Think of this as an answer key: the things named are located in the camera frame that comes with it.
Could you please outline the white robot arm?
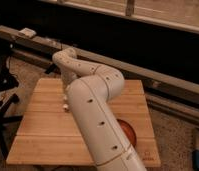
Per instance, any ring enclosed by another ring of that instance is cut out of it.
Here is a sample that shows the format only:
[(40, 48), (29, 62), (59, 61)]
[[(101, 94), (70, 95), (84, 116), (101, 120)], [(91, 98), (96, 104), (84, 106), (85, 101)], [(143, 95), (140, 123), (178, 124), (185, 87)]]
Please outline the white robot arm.
[(147, 171), (108, 105), (124, 88), (124, 76), (105, 64), (80, 60), (73, 48), (52, 56), (67, 84), (66, 98), (98, 171)]

